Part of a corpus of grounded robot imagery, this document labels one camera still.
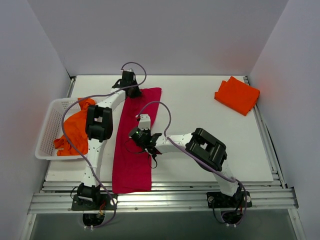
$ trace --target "plastic basket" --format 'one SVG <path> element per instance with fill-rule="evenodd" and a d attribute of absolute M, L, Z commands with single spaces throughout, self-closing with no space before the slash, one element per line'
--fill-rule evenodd
<path fill-rule="evenodd" d="M 105 97 L 94 97 L 96 103 L 105 99 Z M 52 101 L 41 128 L 40 136 L 35 148 L 35 157 L 43 160 L 75 160 L 81 159 L 80 155 L 57 156 L 58 149 L 55 149 L 54 140 L 63 135 L 61 128 L 61 118 L 65 110 L 77 101 L 77 98 L 60 98 Z M 66 114 L 65 120 L 73 114 L 79 112 L 79 104 L 74 105 Z"/>

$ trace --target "purple cable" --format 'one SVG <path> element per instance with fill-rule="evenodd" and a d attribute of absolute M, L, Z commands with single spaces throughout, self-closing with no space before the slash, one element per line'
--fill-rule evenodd
<path fill-rule="evenodd" d="M 116 203 L 114 201 L 114 198 L 111 196 L 110 192 L 107 190 L 107 188 L 103 185 L 103 183 L 100 181 L 100 179 L 98 178 L 98 176 L 96 175 L 95 171 L 93 170 L 92 168 L 92 164 L 91 162 L 89 161 L 89 159 L 81 152 L 79 151 L 79 149 L 76 148 L 76 146 L 71 142 L 71 140 L 69 139 L 69 137 L 67 136 L 66 134 L 66 131 L 65 131 L 65 126 L 64 126 L 64 122 L 65 122 L 65 117 L 66 117 L 66 114 L 67 112 L 76 104 L 78 104 L 79 102 L 81 102 L 82 100 L 86 100 L 86 99 L 89 99 L 89 98 L 96 98 L 96 97 L 109 97 L 119 91 L 122 91 L 122 90 L 125 90 L 125 89 L 128 89 L 128 88 L 132 88 L 132 87 L 137 87 L 137 86 L 140 86 L 141 84 L 143 84 L 146 79 L 147 79 L 147 72 L 145 70 L 145 68 L 140 65 L 139 63 L 137 62 L 134 62 L 134 61 L 129 61 L 127 63 L 125 63 L 122 67 L 121 67 L 121 70 L 124 70 L 124 67 L 128 64 L 136 64 L 138 65 L 139 67 L 142 68 L 143 72 L 144 72 L 144 79 L 142 82 L 140 82 L 139 84 L 136 84 L 136 85 L 132 85 L 132 86 L 126 86 L 126 87 L 123 87 L 123 88 L 119 88 L 118 90 L 114 91 L 114 92 L 111 92 L 111 93 L 108 93 L 108 94 L 95 94 L 95 95 L 90 95 L 90 96 L 86 96 L 86 97 L 83 97 L 81 98 L 80 100 L 77 100 L 75 101 L 74 103 L 72 103 L 70 106 L 68 106 L 68 108 L 64 111 L 63 115 L 62 115 L 62 118 L 61 118 L 61 126 L 62 126 L 62 132 L 63 132 L 63 135 L 65 136 L 65 139 L 67 140 L 67 142 L 70 144 L 70 146 L 72 148 L 74 148 L 76 150 L 76 152 L 86 161 L 86 163 L 90 166 L 90 169 L 91 169 L 91 172 L 92 172 L 92 175 L 94 176 L 94 178 L 96 179 L 96 181 L 101 185 L 101 187 L 103 188 L 103 190 L 108 194 L 108 196 L 111 198 L 112 200 L 112 203 L 114 206 L 116 206 Z M 97 226 L 94 226 L 93 228 L 99 228 L 99 227 L 102 227 L 108 223 L 110 223 L 116 216 L 116 208 L 114 208 L 114 212 L 113 212 L 113 215 L 110 219 L 108 219 L 107 221 L 104 221 L 103 223 L 101 223 L 100 225 L 97 225 Z"/>
<path fill-rule="evenodd" d="M 171 125 L 171 120 L 172 120 L 172 117 L 171 117 L 171 112 L 168 108 L 167 105 L 165 105 L 163 102 L 161 101 L 151 101 L 149 103 L 147 103 L 139 112 L 138 116 L 140 116 L 140 114 L 142 114 L 143 110 L 151 105 L 151 104 L 161 104 L 162 106 L 164 106 L 166 108 L 166 110 L 168 111 L 168 114 L 169 114 L 169 123 L 168 125 L 166 126 L 166 128 L 164 129 L 163 131 L 163 135 L 172 143 L 172 145 L 174 145 L 176 148 L 178 148 L 181 152 L 185 153 L 186 155 L 188 155 L 189 157 L 191 157 L 192 159 L 194 159 L 198 164 L 200 164 L 201 166 L 203 166 L 204 168 L 206 168 L 208 171 L 218 175 L 220 178 L 230 182 L 230 183 L 235 183 L 235 182 L 238 182 L 240 187 L 243 188 L 244 190 L 244 196 L 245 196 L 245 203 L 244 203 L 244 210 L 243 210 L 243 214 L 242 214 L 242 217 L 241 219 L 236 223 L 236 225 L 240 224 L 241 221 L 243 220 L 243 218 L 245 217 L 245 214 L 246 214 L 246 211 L 247 211 L 247 192 L 246 192 L 246 189 L 245 189 L 245 186 L 242 184 L 242 182 L 240 182 L 238 179 L 232 177 L 232 178 L 228 178 L 226 176 L 224 176 L 223 174 L 221 174 L 219 171 L 216 171 L 214 170 L 212 167 L 208 166 L 207 164 L 205 164 L 204 162 L 202 162 L 200 159 L 198 159 L 197 157 L 193 156 L 192 154 L 190 154 L 189 152 L 187 152 L 185 149 L 183 149 L 181 146 L 179 146 L 178 144 L 176 144 L 170 137 L 167 136 L 167 130 L 168 128 L 170 127 Z"/>

